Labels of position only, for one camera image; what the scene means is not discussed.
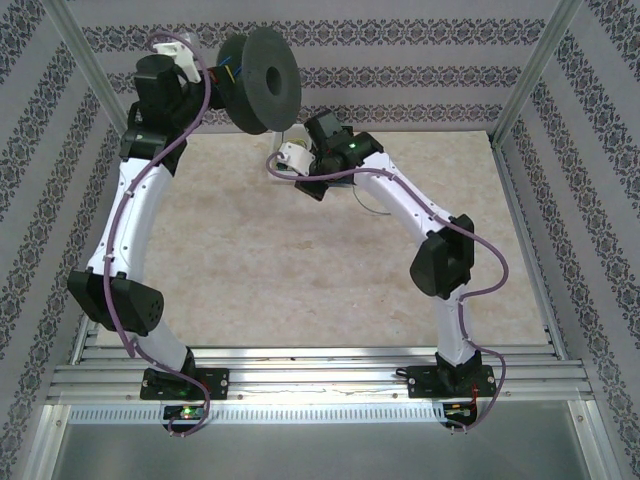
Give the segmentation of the grey metal panel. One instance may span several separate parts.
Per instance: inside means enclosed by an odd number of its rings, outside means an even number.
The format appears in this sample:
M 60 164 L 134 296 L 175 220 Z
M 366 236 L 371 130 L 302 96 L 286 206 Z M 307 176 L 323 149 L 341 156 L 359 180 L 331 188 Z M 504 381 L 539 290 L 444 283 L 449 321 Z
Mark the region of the grey metal panel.
M 573 435 L 435 424 L 73 425 L 52 480 L 591 480 Z

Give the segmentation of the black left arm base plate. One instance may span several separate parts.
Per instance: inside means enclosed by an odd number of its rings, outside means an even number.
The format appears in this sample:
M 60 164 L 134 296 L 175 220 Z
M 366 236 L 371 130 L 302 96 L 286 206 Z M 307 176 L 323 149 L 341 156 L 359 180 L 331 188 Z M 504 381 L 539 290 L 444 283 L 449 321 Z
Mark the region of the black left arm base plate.
M 195 380 L 204 386 L 211 400 L 226 400 L 229 385 L 229 370 L 223 368 L 197 367 Z M 140 388 L 142 400 L 202 401 L 205 399 L 200 387 L 176 375 L 147 368 Z

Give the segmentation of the black cable spool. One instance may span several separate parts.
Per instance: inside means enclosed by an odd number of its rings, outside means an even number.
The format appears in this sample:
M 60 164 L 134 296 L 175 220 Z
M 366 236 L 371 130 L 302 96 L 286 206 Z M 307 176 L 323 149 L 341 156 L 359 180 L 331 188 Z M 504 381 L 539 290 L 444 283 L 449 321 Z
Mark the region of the black cable spool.
M 232 76 L 224 98 L 232 122 L 259 135 L 293 126 L 301 108 L 301 79 L 295 56 L 284 37 L 271 27 L 229 36 L 217 63 Z

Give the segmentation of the white plastic bin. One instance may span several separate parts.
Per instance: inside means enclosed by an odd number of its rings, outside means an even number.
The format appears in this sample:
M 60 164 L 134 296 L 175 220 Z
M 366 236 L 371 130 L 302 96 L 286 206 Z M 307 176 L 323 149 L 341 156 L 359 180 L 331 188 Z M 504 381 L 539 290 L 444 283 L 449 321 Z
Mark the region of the white plastic bin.
M 292 142 L 307 147 L 307 141 L 304 136 L 297 135 L 291 132 L 273 132 L 271 134 L 271 147 L 269 154 L 277 153 L 277 150 L 284 142 Z M 273 175 L 270 171 L 267 171 L 267 176 L 272 182 L 282 183 L 296 178 L 298 174 L 292 170 L 289 170 L 285 165 L 278 162 L 277 159 L 273 159 L 270 163 L 270 168 L 277 172 L 277 175 Z

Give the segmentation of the aluminium front rail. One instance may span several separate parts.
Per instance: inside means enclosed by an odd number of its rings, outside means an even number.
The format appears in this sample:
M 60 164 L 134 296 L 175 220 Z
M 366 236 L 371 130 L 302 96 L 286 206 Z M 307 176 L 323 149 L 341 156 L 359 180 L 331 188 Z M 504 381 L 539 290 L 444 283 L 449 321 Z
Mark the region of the aluminium front rail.
M 580 360 L 561 358 L 550 345 L 502 346 L 504 400 L 586 400 L 593 388 Z M 196 348 L 198 364 L 226 368 L 231 400 L 329 403 L 407 398 L 396 375 L 404 366 L 435 361 L 432 347 Z M 136 402 L 146 364 L 115 346 L 85 348 L 78 361 L 55 368 L 49 404 Z

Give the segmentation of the aluminium frame post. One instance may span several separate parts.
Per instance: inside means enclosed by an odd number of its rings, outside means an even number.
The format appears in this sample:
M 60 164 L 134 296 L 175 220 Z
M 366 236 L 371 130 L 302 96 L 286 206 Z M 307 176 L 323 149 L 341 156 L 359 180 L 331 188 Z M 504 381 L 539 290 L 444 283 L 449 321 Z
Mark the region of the aluminium frame post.
M 127 113 L 66 0 L 40 1 L 105 110 L 114 130 L 123 137 L 128 127 Z
M 584 0 L 559 0 L 549 22 L 542 31 L 540 39 L 522 74 L 507 99 L 494 128 L 489 134 L 491 148 L 500 149 L 518 115 L 524 107 L 530 93 L 535 88 L 554 50 L 559 45 Z

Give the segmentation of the circuit board with green light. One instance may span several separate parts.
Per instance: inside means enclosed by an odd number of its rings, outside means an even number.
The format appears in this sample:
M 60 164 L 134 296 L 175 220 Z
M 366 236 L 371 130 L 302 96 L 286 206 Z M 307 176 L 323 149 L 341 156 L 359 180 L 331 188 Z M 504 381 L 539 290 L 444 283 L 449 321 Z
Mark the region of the circuit board with green light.
M 195 405 L 169 405 L 164 407 L 163 419 L 169 420 L 201 420 L 205 416 L 205 409 Z

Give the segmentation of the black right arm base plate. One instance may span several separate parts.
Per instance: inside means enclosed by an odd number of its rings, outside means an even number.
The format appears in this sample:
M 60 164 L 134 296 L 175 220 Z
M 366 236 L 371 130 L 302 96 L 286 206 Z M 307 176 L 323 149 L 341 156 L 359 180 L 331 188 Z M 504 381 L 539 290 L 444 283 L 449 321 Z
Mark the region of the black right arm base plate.
M 404 372 L 410 398 L 452 399 L 474 395 L 488 398 L 496 393 L 498 386 L 498 378 L 488 365 L 449 384 L 440 378 L 435 365 L 408 366 Z

